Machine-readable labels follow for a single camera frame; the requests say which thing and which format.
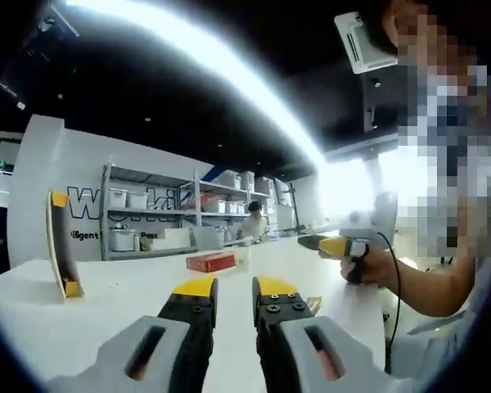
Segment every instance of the red box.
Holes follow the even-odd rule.
[[[219,252],[186,258],[188,269],[205,273],[231,268],[235,264],[235,254],[233,252]]]

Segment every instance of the dark hair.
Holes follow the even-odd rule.
[[[472,48],[479,55],[480,64],[491,68],[491,1],[480,7],[462,7],[461,2],[447,0],[415,0],[428,6],[429,13],[436,15],[438,25],[447,28],[448,33],[457,37],[462,47]],[[369,41],[381,51],[396,56],[398,51],[389,40],[382,17],[390,9],[391,0],[373,0],[358,6],[358,14],[364,23]]]
[[[385,12],[391,7],[391,0],[373,0],[367,2],[358,10],[369,42],[375,47],[393,56],[398,55],[398,49],[391,42],[382,24]]]
[[[262,210],[262,204],[258,201],[252,201],[249,206],[247,206],[247,210],[249,212],[256,211],[256,210]]]

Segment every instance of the black cable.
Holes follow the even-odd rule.
[[[378,232],[378,234],[384,238],[385,242],[387,243],[387,246],[390,248],[391,255],[393,256],[394,267],[396,268],[396,277],[397,277],[397,283],[398,283],[397,297],[399,298],[399,305],[396,308],[396,320],[394,321],[393,334],[391,335],[391,340],[390,340],[390,348],[391,348],[391,346],[393,345],[394,336],[396,335],[396,330],[399,326],[400,301],[402,299],[402,284],[400,282],[399,262],[397,261],[396,256],[394,255],[393,247],[391,246],[390,241],[387,240],[387,237],[385,237],[384,233]]]

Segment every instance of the shelving unit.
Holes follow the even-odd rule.
[[[130,207],[109,207],[107,211],[121,215],[196,215],[194,210],[132,209]]]
[[[174,190],[174,207],[172,210],[158,209],[133,209],[129,207],[117,208],[111,207],[110,189],[112,183],[130,183],[139,186],[155,186],[166,187]],[[192,191],[194,193],[195,209],[180,210],[181,193]],[[204,219],[221,219],[228,224],[235,220],[247,218],[248,214],[229,214],[229,213],[210,213],[203,212],[201,208],[200,196],[202,193],[211,193],[217,196],[225,197],[227,201],[243,201],[245,204],[251,203],[253,200],[267,200],[272,197],[260,192],[249,192],[234,187],[224,186],[222,184],[211,183],[199,180],[198,173],[195,172],[193,178],[173,178],[162,174],[150,174],[147,172],[138,171],[120,167],[113,163],[104,165],[104,171],[101,181],[101,210],[100,210],[100,236],[101,236],[101,255],[103,260],[123,260],[134,258],[151,258],[155,256],[185,254],[188,252],[197,251],[196,246],[183,248],[174,248],[168,250],[157,251],[111,251],[109,246],[110,223],[109,215],[117,216],[156,216],[169,217],[173,220],[178,228],[181,228],[184,220],[196,219],[196,226],[201,227]]]

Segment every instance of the gray gripper housing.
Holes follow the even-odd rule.
[[[396,379],[377,368],[371,350],[328,317],[285,321],[281,327],[295,359],[302,393],[414,391],[413,380]],[[326,378],[313,340],[320,341],[339,369],[336,381]]]
[[[414,391],[413,380],[398,380],[378,369],[369,348],[327,317],[286,321],[281,327],[295,359],[302,393]],[[125,371],[152,329],[160,332],[160,340],[148,360],[145,378],[135,381]],[[47,384],[47,389],[58,393],[168,393],[174,362],[188,329],[189,324],[183,322],[140,318],[100,347],[93,366],[77,376],[56,377]],[[340,367],[340,379],[326,379],[311,336],[318,337]]]
[[[47,389],[62,393],[168,393],[174,362],[188,330],[188,323],[142,317],[102,344],[93,366],[74,377],[56,377],[49,381]],[[160,339],[147,362],[145,377],[136,381],[126,370],[149,332],[158,334]]]

